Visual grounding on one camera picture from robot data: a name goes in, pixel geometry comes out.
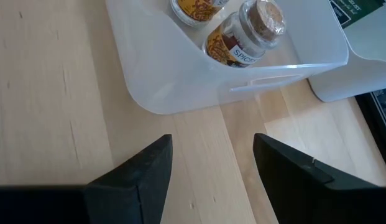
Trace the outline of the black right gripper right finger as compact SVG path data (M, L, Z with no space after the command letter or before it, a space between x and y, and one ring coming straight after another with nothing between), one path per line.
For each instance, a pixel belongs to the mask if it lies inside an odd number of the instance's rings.
M254 135L253 153L279 224L386 224L386 187L266 134Z

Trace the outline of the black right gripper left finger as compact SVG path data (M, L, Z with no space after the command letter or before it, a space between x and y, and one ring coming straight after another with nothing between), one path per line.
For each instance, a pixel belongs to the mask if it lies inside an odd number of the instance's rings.
M88 184L0 185L0 224L160 224L172 162L165 134Z

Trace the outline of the glass spice jar cork stopper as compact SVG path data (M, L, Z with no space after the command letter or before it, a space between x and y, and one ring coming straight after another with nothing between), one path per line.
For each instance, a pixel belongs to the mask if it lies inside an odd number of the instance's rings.
M223 65L245 68L275 48L286 29L274 0L247 0L207 36L203 52Z
M176 16L186 25L204 27L230 0L170 0Z

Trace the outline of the dark spice box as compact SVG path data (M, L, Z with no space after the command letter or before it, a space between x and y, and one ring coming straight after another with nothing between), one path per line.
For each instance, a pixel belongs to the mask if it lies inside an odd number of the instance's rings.
M329 0L343 29L382 7L386 0Z

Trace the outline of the clear plastic bin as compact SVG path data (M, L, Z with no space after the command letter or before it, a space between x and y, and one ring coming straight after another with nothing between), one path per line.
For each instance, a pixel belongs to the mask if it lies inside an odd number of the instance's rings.
M244 0L229 0L205 27L182 23L170 0L106 0L126 87L156 114L246 100L347 64L349 47L329 0L276 0L286 34L247 68L222 65L203 43Z

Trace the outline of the white plastic bin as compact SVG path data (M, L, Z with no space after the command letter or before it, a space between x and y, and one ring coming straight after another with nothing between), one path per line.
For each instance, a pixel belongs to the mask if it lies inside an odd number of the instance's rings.
M386 88L386 0L343 28L349 50L346 65L308 79L323 102Z

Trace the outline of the black aluminium table frame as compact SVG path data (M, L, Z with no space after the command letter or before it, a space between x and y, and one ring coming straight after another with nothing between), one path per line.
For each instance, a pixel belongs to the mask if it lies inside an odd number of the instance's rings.
M355 96L386 165L386 89Z

